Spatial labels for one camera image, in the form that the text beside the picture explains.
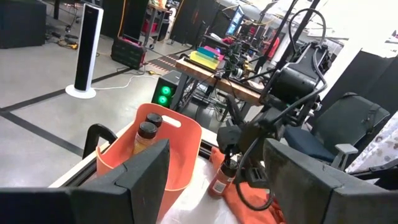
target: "orange basket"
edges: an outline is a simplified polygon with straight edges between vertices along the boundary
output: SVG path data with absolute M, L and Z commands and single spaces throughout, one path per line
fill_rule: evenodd
M 157 217 L 161 220 L 191 181 L 201 142 L 201 127 L 196 121 L 163 106 L 152 103 L 141 105 L 134 123 L 106 152 L 101 153 L 100 148 L 96 148 L 97 175 L 104 175 L 131 157 L 139 124 L 149 113 L 157 113 L 164 118 L 156 139 L 170 140 L 169 175 Z M 167 122 L 170 120 L 179 123 L 179 127 L 174 122 Z

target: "bottle cap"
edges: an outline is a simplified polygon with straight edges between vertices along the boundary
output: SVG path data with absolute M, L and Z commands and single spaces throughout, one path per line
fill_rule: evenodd
M 145 121 L 147 122 L 151 122 L 152 124 L 156 125 L 156 127 L 160 127 L 160 125 L 162 125 L 162 117 L 161 115 L 157 114 L 157 113 L 149 113 L 147 115 L 147 118 L 145 119 Z
M 238 163 L 232 159 L 229 161 L 224 160 L 220 169 L 227 177 L 234 177 L 238 169 Z
M 138 135 L 145 139 L 153 139 L 156 136 L 157 128 L 156 125 L 150 122 L 142 122 L 139 125 Z

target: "office chair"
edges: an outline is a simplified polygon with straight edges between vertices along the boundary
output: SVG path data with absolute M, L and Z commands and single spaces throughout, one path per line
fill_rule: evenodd
M 359 155 L 355 145 L 389 115 L 379 105 L 346 93 L 315 121 L 311 131 L 287 126 L 284 137 L 290 147 L 343 170 L 348 158 L 352 162 Z

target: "brown bottle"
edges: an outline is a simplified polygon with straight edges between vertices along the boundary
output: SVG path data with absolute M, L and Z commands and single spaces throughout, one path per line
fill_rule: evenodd
M 213 198 L 221 198 L 235 179 L 237 169 L 238 163 L 236 161 L 231 159 L 224 160 L 207 188 L 208 194 Z

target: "concrete floor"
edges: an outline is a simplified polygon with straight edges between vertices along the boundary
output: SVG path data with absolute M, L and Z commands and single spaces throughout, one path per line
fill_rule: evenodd
M 51 12 L 52 6 L 48 6 L 47 13 Z M 70 19 L 69 14 L 60 12 L 61 21 Z M 63 30 L 65 24 L 57 21 L 55 27 Z M 79 24 L 74 24 L 72 34 L 79 32 Z M 112 39 L 100 38 L 101 55 L 96 59 L 94 78 L 125 67 L 111 60 L 112 43 Z M 146 61 L 187 48 L 177 42 L 158 42 L 154 49 L 157 53 L 148 50 Z M 0 50 L 0 187 L 50 185 L 81 160 L 86 132 L 92 124 L 100 123 L 117 132 L 134 119 L 140 104 L 151 101 L 157 78 L 133 78 L 127 88 L 98 90 L 91 100 L 64 94 L 63 89 L 75 79 L 76 54 L 53 43 Z M 150 65 L 147 70 L 164 73 Z M 123 86 L 130 78 L 131 74 L 120 74 L 93 86 Z M 29 103 L 57 90 L 60 94 L 54 97 Z

